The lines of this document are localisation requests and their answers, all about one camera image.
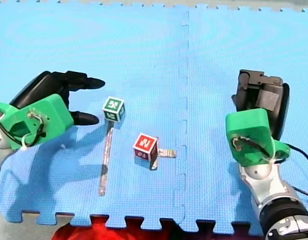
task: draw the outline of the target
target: wire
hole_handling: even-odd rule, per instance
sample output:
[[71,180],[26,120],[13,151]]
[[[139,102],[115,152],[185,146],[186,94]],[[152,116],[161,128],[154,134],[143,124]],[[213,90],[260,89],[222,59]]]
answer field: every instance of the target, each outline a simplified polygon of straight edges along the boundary
[[[38,141],[38,139],[39,139],[39,137],[42,135],[42,133],[43,133],[43,129],[44,129],[44,122],[43,122],[43,120],[41,119],[41,117],[39,117],[39,116],[37,116],[37,115],[34,115],[33,116],[34,118],[36,118],[36,119],[38,119],[39,121],[40,121],[40,125],[39,125],[39,127],[38,127],[38,129],[37,129],[37,132],[36,132],[36,136],[35,136],[35,139],[33,140],[33,142],[32,143],[26,143],[26,146],[27,147],[32,147],[33,145],[35,145],[36,143],[37,143],[37,141]],[[18,139],[16,139],[13,135],[11,135],[6,129],[5,129],[5,127],[1,124],[1,122],[0,122],[0,129],[1,129],[1,131],[3,131],[3,133],[7,136],[7,137],[9,137],[12,141],[14,141],[15,143],[17,143],[17,144],[19,144],[19,145],[23,145],[22,144],[22,141],[20,141],[20,140],[18,140]]]
[[305,191],[303,191],[302,189],[299,189],[299,188],[297,188],[297,187],[295,187],[295,186],[293,186],[293,189],[294,189],[295,191],[301,193],[301,194],[304,194],[304,195],[308,196],[308,192],[305,192]]
[[268,158],[271,158],[271,156],[269,155],[269,153],[261,146],[259,145],[257,142],[254,142],[253,140],[251,140],[250,138],[247,137],[243,137],[243,136],[239,136],[237,138],[237,140],[244,142],[245,144],[259,150],[260,152],[262,152],[265,156],[267,156]]
[[307,161],[308,161],[308,155],[303,151],[303,150],[301,150],[301,149],[299,149],[299,148],[297,148],[297,147],[295,147],[295,146],[293,146],[293,145],[291,145],[291,144],[287,144],[287,143],[285,143],[287,146],[289,146],[291,149],[293,149],[293,150],[295,150],[295,151],[297,151],[297,152],[299,152],[299,153],[301,153],[301,154],[303,154],[303,156],[307,159]]
[[[295,151],[301,153],[301,154],[307,159],[307,161],[308,161],[308,155],[307,155],[307,153],[305,153],[302,149],[299,149],[299,148],[297,148],[297,147],[295,147],[295,146],[293,146],[293,145],[291,145],[291,144],[288,144],[288,143],[285,143],[285,144],[286,144],[287,146],[289,146],[291,149],[293,149],[293,150],[295,150]],[[299,189],[299,188],[297,188],[297,187],[295,187],[295,186],[293,186],[293,189],[294,189],[295,191],[301,193],[301,194],[304,194],[305,196],[308,196],[308,192],[303,191],[302,189]]]

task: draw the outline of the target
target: red fabric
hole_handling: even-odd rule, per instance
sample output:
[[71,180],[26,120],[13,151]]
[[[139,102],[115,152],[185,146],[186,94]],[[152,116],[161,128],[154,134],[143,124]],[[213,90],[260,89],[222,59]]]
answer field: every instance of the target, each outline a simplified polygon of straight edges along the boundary
[[130,221],[125,229],[105,227],[106,219],[93,218],[91,227],[65,225],[58,229],[52,240],[167,240],[168,230],[144,231],[139,224]]

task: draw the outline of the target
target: gray floor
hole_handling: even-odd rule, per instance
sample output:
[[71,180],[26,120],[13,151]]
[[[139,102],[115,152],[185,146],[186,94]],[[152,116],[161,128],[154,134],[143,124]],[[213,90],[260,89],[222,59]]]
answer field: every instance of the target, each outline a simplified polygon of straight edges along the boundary
[[[131,4],[132,0],[103,0],[102,3],[122,2],[123,4]],[[228,5],[233,9],[238,6],[250,6],[251,9],[258,9],[259,7],[272,7],[278,11],[280,8],[293,8],[297,11],[302,8],[308,8],[308,0],[137,0],[145,5],[152,3],[163,3],[166,6],[175,4],[183,4],[189,7],[195,4],[205,3],[211,7],[216,5]],[[41,226],[35,224],[35,216],[24,215],[24,222],[22,224],[14,224],[6,222],[0,215],[0,240],[50,240],[56,229],[68,222],[67,218],[58,218],[57,226]]]

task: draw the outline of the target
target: blue foam mat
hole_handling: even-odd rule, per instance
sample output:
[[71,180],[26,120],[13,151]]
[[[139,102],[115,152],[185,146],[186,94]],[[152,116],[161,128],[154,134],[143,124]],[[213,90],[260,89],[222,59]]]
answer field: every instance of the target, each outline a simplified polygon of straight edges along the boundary
[[[0,4],[1,101],[44,70],[106,81],[103,89],[71,96],[71,109],[98,115],[99,125],[73,127],[4,163],[0,211],[8,221],[20,222],[21,211],[29,211],[41,213],[37,223],[54,224],[56,213],[71,213],[73,225],[86,226],[89,215],[109,215],[107,226],[118,228],[134,216],[144,218],[144,229],[160,229],[159,219],[170,218],[196,231],[196,220],[214,220],[216,233],[251,222],[250,233],[260,234],[224,120],[235,111],[230,96],[240,69],[280,76],[291,88],[282,140],[308,153],[308,10],[206,7]],[[108,189],[99,197],[107,96],[125,99],[127,114],[115,126]],[[131,151],[139,132],[158,136],[177,158],[160,159],[158,170],[148,171]],[[281,172],[308,191],[301,155],[293,152]]]

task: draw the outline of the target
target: green gripper housing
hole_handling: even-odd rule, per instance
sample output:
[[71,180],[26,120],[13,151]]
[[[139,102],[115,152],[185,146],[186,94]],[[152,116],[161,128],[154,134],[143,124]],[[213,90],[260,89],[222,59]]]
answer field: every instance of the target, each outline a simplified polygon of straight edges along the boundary
[[[1,119],[1,124],[17,140],[21,141],[24,135],[29,134],[26,136],[26,143],[33,142],[40,125],[39,120],[28,117],[28,113],[35,113],[42,117],[45,124],[44,134],[39,138],[36,145],[62,135],[74,125],[70,112],[58,94],[50,95],[22,109],[0,102],[0,112],[5,115]],[[8,141],[13,150],[21,147],[10,138],[8,138]]]
[[244,143],[241,144],[241,150],[237,151],[232,144],[234,137],[250,138],[253,142],[263,147],[270,156],[274,155],[274,151],[277,158],[287,158],[289,156],[289,147],[272,138],[267,112],[262,108],[227,115],[226,136],[233,157],[243,167],[268,164],[268,161],[264,160],[262,152]]

